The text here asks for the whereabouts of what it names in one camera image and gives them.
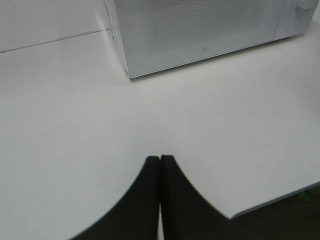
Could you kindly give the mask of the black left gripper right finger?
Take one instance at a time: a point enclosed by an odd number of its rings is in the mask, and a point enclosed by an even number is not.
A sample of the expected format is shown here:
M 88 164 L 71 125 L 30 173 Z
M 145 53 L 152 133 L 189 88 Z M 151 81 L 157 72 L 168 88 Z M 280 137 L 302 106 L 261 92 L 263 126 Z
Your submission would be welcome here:
M 166 240 L 237 240 L 240 230 L 189 182 L 172 155 L 160 158 L 160 204 Z

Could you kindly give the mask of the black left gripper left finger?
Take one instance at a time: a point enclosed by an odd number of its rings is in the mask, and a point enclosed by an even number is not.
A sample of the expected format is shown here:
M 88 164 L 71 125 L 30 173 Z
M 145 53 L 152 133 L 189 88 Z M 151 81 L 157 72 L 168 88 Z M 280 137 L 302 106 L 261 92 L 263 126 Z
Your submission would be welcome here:
M 121 199 L 74 240 L 157 240 L 160 208 L 160 158 L 146 158 Z

